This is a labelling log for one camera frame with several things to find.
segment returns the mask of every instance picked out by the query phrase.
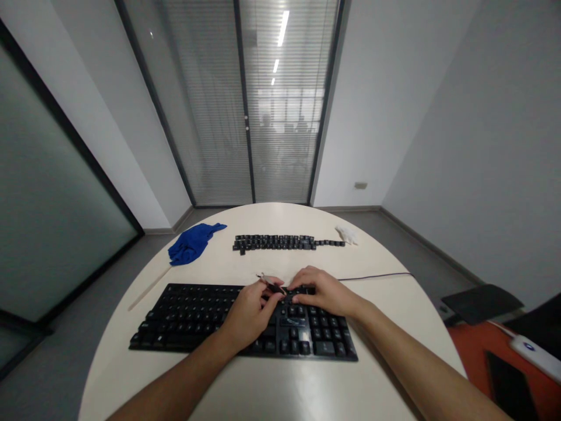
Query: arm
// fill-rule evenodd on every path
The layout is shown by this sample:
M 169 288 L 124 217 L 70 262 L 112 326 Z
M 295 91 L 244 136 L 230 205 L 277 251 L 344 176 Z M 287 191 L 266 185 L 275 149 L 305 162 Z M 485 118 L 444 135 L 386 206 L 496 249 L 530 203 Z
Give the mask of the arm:
M 301 285 L 315 285 L 316 294 L 295 295 L 293 302 L 319 306 L 358 322 L 426 419 L 510 420 L 456 370 L 325 271 L 308 266 L 288 289 Z
M 274 278 L 275 283 L 283 282 Z M 266 302 L 262 295 L 269 296 Z M 230 360 L 265 330 L 282 294 L 258 281 L 241 290 L 224 325 L 195 351 L 154 380 L 108 421 L 186 420 Z

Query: white table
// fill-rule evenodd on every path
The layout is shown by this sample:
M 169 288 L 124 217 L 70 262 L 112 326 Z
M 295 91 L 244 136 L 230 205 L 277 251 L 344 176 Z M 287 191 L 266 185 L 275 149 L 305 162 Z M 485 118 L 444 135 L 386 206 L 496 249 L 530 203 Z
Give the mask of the white table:
M 337 278 L 355 278 L 406 268 L 380 243 L 352 224 L 318 209 L 259 203 L 225 210 L 205 219 L 228 228 L 214 234 L 196 261 L 171 268 L 131 310 L 129 306 L 169 266 L 170 242 L 144 267 L 117 306 L 101 338 L 82 397 L 79 419 L 105 420 L 136 392 L 185 357 L 129 351 L 131 336 L 169 282 L 247 285 L 255 274 L 277 275 L 286 283 L 299 269 L 314 265 Z M 336 225 L 353 228 L 358 246 L 318 247 L 316 251 L 232 251 L 240 234 L 299 234 L 338 239 Z M 410 276 L 348 281 L 349 288 L 375 303 L 394 322 L 466 375 L 441 318 Z M 414 419 L 414 411 L 384 362 L 351 327 L 358 363 L 235 358 L 210 387 L 192 420 L 357 420 Z

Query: hand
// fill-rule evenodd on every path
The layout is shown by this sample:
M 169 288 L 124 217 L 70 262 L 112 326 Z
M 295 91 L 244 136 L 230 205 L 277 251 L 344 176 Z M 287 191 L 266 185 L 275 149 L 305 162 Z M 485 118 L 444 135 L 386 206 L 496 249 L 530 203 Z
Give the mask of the hand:
M 271 277 L 276 285 L 284 284 L 279 278 Z M 226 343 L 238 353 L 250 345 L 266 329 L 275 310 L 276 303 L 284 298 L 280 292 L 273 294 L 264 281 L 247 285 L 232 304 L 224 324 L 219 329 L 227 337 Z
M 292 280 L 288 290 L 291 291 L 302 285 L 315 286 L 316 294 L 295 295 L 292 298 L 294 304 L 318 306 L 338 316 L 352 316 L 357 304 L 362 300 L 329 273 L 313 266 L 301 269 Z

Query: black chair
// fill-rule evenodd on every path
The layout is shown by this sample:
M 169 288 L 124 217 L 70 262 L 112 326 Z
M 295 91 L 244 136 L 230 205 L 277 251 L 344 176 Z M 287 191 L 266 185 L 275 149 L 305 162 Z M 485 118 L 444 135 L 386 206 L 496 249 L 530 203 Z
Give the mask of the black chair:
M 483 285 L 442 299 L 453 316 L 444 321 L 451 327 L 460 321 L 478 325 L 524 306 L 514 295 L 496 285 Z M 503 323 L 561 360 L 561 294 L 514 320 Z

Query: forearm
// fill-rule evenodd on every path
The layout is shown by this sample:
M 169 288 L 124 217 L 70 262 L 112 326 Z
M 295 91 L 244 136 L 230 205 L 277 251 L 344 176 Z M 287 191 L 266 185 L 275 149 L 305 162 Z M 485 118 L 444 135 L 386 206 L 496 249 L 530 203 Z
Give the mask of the forearm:
M 186 359 L 137 393 L 108 421 L 185 421 L 236 352 L 223 333 L 216 332 Z
M 456 370 L 359 299 L 351 318 L 368 333 L 396 377 L 428 420 L 510 419 Z

